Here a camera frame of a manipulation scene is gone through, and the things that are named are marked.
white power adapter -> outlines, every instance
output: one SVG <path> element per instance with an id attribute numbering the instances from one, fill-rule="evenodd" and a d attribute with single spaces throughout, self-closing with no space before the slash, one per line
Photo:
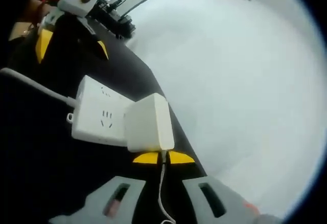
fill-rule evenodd
<path id="1" fill-rule="evenodd" d="M 79 85 L 67 121 L 72 124 L 72 137 L 82 141 L 128 147 L 133 152 L 175 145 L 165 97 L 152 94 L 133 102 L 88 76 Z"/>
<path id="2" fill-rule="evenodd" d="M 173 128 L 165 97 L 152 94 L 127 107 L 125 137 L 129 151 L 174 148 Z"/>

black surface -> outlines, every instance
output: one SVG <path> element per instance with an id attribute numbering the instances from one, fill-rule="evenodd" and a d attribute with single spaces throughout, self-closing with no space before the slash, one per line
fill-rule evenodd
<path id="1" fill-rule="evenodd" d="M 99 49 L 78 43 L 75 31 L 79 28 L 75 25 L 73 17 L 58 21 L 41 64 L 36 61 L 37 38 L 33 32 L 17 47 L 9 66 L 65 96 L 75 97 L 86 74 L 132 100 L 162 94 L 151 70 L 122 42 L 100 26 L 94 27 L 107 47 L 107 61 L 98 57 L 102 54 L 97 53 Z M 135 172 L 130 174 L 130 164 L 137 155 L 126 148 L 72 139 L 65 120 L 72 109 L 64 103 L 9 77 L 0 76 L 0 87 L 6 165 L 4 200 L 10 223 L 27 219 L 45 223 L 56 215 L 72 214 L 84 205 L 88 194 L 115 175 L 139 177 Z M 172 123 L 176 150 L 196 159 L 173 114 Z M 146 175 L 148 180 L 158 181 L 151 172 Z M 157 190 L 158 184 L 151 185 Z M 148 195 L 153 203 L 144 201 L 140 208 L 153 208 L 151 216 L 158 218 L 161 215 L 156 194 L 150 191 Z"/>

yellow plastic piece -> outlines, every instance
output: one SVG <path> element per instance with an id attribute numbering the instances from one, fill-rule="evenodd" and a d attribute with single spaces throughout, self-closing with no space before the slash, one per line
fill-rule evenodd
<path id="1" fill-rule="evenodd" d="M 100 46 L 101 46 L 102 49 L 103 49 L 103 52 L 104 52 L 105 55 L 107 56 L 107 59 L 109 59 L 108 54 L 107 54 L 106 47 L 104 46 L 103 42 L 102 42 L 102 41 L 98 41 L 98 44 L 100 44 Z"/>
<path id="2" fill-rule="evenodd" d="M 184 153 L 169 151 L 169 158 L 171 164 L 188 164 L 195 163 L 194 159 Z"/>
<path id="3" fill-rule="evenodd" d="M 158 161 L 158 152 L 148 152 L 135 158 L 133 163 L 157 164 L 157 161 Z"/>
<path id="4" fill-rule="evenodd" d="M 37 62 L 39 62 L 39 64 L 41 64 L 45 56 L 46 49 L 48 48 L 52 35 L 53 33 L 51 31 L 45 29 L 42 29 L 39 34 L 39 38 L 37 39 L 37 43 L 35 46 Z"/>

white surface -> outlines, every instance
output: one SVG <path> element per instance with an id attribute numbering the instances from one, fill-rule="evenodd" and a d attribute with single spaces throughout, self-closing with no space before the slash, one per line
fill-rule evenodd
<path id="1" fill-rule="evenodd" d="M 124 132 L 126 107 L 134 102 L 85 76 L 81 81 L 72 118 L 74 139 L 127 147 Z"/>
<path id="2" fill-rule="evenodd" d="M 125 137 L 129 151 L 158 151 L 174 148 L 168 102 L 152 94 L 126 109 Z"/>
<path id="3" fill-rule="evenodd" d="M 207 173 L 279 217 L 314 180 L 327 128 L 324 46 L 301 7 L 289 10 L 311 23 L 305 32 L 283 10 L 256 0 L 148 0 L 130 12 L 127 43 Z"/>

